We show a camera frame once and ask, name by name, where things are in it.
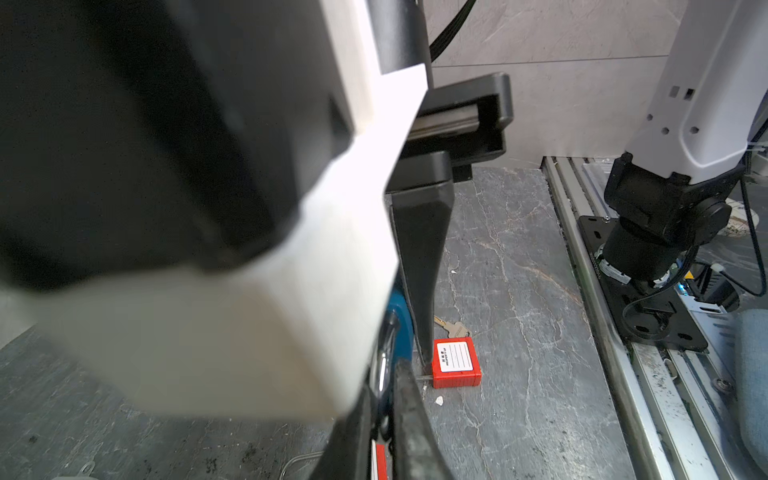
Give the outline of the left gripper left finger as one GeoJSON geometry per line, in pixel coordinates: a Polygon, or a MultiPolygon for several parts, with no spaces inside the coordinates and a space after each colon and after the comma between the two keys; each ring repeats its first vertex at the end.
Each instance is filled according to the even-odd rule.
{"type": "Polygon", "coordinates": [[[328,444],[309,479],[368,479],[374,426],[374,396],[368,386],[363,386],[354,408],[334,423],[328,444]]]}

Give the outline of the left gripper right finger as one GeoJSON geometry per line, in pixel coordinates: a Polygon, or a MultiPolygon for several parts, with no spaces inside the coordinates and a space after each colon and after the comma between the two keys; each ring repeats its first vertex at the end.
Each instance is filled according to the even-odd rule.
{"type": "Polygon", "coordinates": [[[412,364],[394,366],[392,405],[393,473],[395,479],[454,479],[435,438],[412,364]]]}

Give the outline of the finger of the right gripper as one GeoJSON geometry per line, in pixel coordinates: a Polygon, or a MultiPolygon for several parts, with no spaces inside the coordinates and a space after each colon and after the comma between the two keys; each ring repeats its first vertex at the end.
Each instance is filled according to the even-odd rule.
{"type": "Polygon", "coordinates": [[[454,183],[448,180],[399,191],[390,199],[399,286],[411,314],[419,355],[431,360],[435,289],[454,206],[454,183]]]}

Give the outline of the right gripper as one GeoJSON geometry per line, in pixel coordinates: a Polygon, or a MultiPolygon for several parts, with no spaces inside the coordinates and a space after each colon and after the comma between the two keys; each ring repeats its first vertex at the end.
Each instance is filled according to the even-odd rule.
{"type": "Polygon", "coordinates": [[[2,290],[150,412],[346,414],[390,195],[505,150],[507,75],[433,84],[472,9],[430,39],[419,1],[3,2],[2,290]]]}

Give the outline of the blue padlock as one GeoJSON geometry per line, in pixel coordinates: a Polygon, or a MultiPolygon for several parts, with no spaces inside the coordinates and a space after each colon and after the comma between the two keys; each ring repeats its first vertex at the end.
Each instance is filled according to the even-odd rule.
{"type": "Polygon", "coordinates": [[[371,360],[368,386],[373,395],[374,438],[392,438],[395,366],[398,360],[412,360],[414,327],[407,298],[395,285],[391,291],[371,360]]]}

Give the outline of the key with ring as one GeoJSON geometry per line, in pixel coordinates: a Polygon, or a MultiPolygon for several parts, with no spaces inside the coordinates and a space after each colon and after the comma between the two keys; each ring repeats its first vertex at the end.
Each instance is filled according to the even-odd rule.
{"type": "Polygon", "coordinates": [[[462,322],[449,322],[434,316],[435,324],[444,329],[449,338],[464,338],[471,335],[470,330],[462,322]]]}

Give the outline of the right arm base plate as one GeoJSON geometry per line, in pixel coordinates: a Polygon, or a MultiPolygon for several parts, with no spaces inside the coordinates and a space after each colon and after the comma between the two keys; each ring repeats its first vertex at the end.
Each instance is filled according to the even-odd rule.
{"type": "Polygon", "coordinates": [[[616,219],[581,216],[577,226],[609,308],[618,334],[624,341],[660,348],[702,352],[708,341],[676,290],[670,288],[639,304],[654,291],[645,282],[622,284],[599,268],[599,258],[616,219]]]}

